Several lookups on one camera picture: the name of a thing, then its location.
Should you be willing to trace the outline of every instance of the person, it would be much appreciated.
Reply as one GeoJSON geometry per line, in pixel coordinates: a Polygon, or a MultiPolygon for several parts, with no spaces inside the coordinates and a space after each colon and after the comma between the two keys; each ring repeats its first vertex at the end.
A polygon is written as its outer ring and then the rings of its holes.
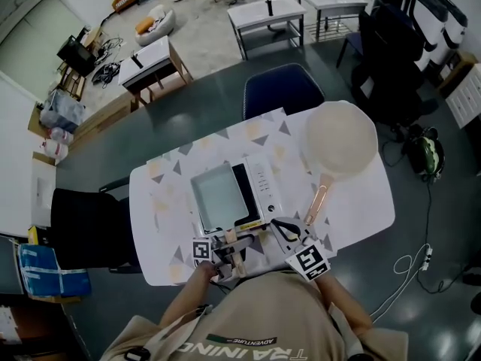
{"type": "Polygon", "coordinates": [[[200,263],[159,325],[133,317],[101,361],[407,359],[407,334],[373,328],[329,272],[310,283],[292,272],[249,279],[206,315],[198,306],[215,275],[200,263]]]}

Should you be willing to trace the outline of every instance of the orange pillow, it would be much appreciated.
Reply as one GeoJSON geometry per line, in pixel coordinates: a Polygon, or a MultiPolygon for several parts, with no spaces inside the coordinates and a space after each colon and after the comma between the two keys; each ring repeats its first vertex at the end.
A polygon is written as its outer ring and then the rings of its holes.
{"type": "Polygon", "coordinates": [[[139,35],[147,32],[147,30],[152,26],[152,24],[155,22],[153,17],[147,16],[145,19],[143,19],[139,24],[136,25],[135,31],[139,35]]]}

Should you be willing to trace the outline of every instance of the floor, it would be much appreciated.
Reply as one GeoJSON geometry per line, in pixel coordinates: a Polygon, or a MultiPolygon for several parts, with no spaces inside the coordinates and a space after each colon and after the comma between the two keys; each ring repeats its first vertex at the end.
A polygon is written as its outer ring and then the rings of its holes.
{"type": "MultiPolygon", "coordinates": [[[[175,10],[176,27],[169,38],[195,79],[237,64],[241,62],[241,55],[226,12],[233,1],[218,0],[216,3],[214,0],[150,0],[140,6],[133,5],[121,14],[112,16],[102,27],[109,38],[119,36],[123,39],[123,46],[114,50],[106,62],[119,62],[130,56],[133,50],[140,50],[141,47],[135,42],[135,26],[153,7],[163,4],[166,8],[175,10]]],[[[256,0],[237,0],[236,4],[254,1],[256,0]]],[[[306,25],[315,23],[315,10],[306,4],[304,6],[308,9],[306,25]]],[[[306,36],[306,43],[309,42],[311,39],[306,36]]],[[[95,113],[123,94],[125,89],[116,84],[116,78],[104,89],[101,84],[93,86],[90,82],[92,76],[93,74],[87,79],[82,103],[95,113]]],[[[148,99],[147,92],[144,94],[145,99],[148,99]]]]}
{"type": "MultiPolygon", "coordinates": [[[[222,70],[179,89],[147,108],[119,121],[90,144],[69,155],[57,168],[57,186],[70,190],[97,191],[110,181],[125,177],[148,159],[241,121],[246,79],[252,74],[287,62],[302,64],[323,88],[327,100],[352,101],[349,76],[358,59],[348,49],[339,70],[335,68],[342,41],[306,46],[262,56],[222,70]]],[[[424,86],[424,97],[436,97],[424,86]]],[[[479,235],[481,198],[476,162],[466,134],[455,124],[446,103],[419,120],[440,133],[447,161],[443,177],[432,187],[429,239],[434,248],[431,265],[422,279],[435,290],[445,285],[481,246],[479,235]]],[[[380,145],[388,130],[378,127],[380,145]]],[[[395,160],[399,146],[386,150],[395,160]]],[[[425,239],[428,193],[407,159],[386,167],[395,203],[391,227],[339,251],[331,261],[332,272],[365,306],[374,311],[404,280],[392,272],[397,258],[414,255],[425,239]]],[[[122,198],[127,195],[115,194],[122,198]]],[[[98,359],[134,314],[159,320],[179,287],[151,287],[142,275],[112,275],[106,269],[90,269],[92,295],[80,304],[66,305],[65,312],[77,329],[89,358],[98,359]]],[[[470,310],[479,287],[455,282],[445,293],[430,295],[414,281],[377,326],[404,330],[410,335],[410,359],[461,360],[481,335],[481,317],[470,310]]],[[[208,302],[223,295],[210,288],[208,302]]]]}

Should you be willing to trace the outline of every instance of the white table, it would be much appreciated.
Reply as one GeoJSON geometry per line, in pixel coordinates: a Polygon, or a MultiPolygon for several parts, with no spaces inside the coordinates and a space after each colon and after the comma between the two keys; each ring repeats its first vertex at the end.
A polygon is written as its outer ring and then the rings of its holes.
{"type": "MultiPolygon", "coordinates": [[[[238,160],[245,153],[265,153],[285,215],[304,217],[320,176],[319,166],[301,153],[305,151],[303,130],[311,111],[287,117],[282,109],[275,110],[219,130],[133,170],[130,217],[135,249],[148,284],[181,284],[194,271],[190,252],[198,231],[198,211],[190,178],[225,160],[238,160]]],[[[394,219],[389,181],[377,154],[363,173],[333,185],[313,226],[325,247],[331,246],[328,255],[334,256],[337,250],[391,226],[394,219]]],[[[248,275],[283,265],[286,255],[274,234],[268,229],[254,235],[255,248],[247,248],[244,262],[248,275]]]]}
{"type": "Polygon", "coordinates": [[[328,28],[329,17],[357,17],[368,5],[364,0],[305,0],[317,10],[316,41],[319,41],[321,19],[325,18],[325,29],[328,28]]]}
{"type": "Polygon", "coordinates": [[[157,83],[160,89],[164,89],[161,79],[178,72],[185,84],[193,80],[189,70],[169,42],[168,36],[142,48],[136,56],[142,68],[132,58],[124,59],[120,64],[119,85],[124,86],[144,105],[147,103],[141,98],[141,91],[147,88],[152,101],[153,93],[149,86],[157,83]]]}
{"type": "Polygon", "coordinates": [[[304,14],[307,12],[295,0],[272,0],[273,16],[269,16],[266,1],[240,5],[227,10],[242,59],[248,60],[247,51],[278,41],[290,41],[294,47],[304,43],[304,14]],[[299,20],[296,27],[292,21],[299,20]],[[272,32],[267,26],[284,29],[284,33],[272,32]]]}

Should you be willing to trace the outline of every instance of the wooden handle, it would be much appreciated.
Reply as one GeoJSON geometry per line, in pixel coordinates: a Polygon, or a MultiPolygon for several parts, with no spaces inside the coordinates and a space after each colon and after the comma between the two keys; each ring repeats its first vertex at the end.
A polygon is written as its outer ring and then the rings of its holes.
{"type": "Polygon", "coordinates": [[[324,203],[325,196],[327,195],[332,182],[334,182],[334,178],[331,175],[321,174],[319,188],[317,189],[314,200],[304,218],[304,223],[306,223],[306,225],[310,226],[316,220],[317,214],[322,207],[322,203],[324,203]]]}
{"type": "MultiPolygon", "coordinates": [[[[225,241],[228,244],[236,242],[237,234],[235,229],[226,230],[224,233],[225,241]]],[[[232,254],[232,260],[234,261],[235,267],[237,269],[237,275],[239,278],[245,278],[247,276],[246,266],[244,266],[244,261],[242,260],[241,253],[232,254]]]]}

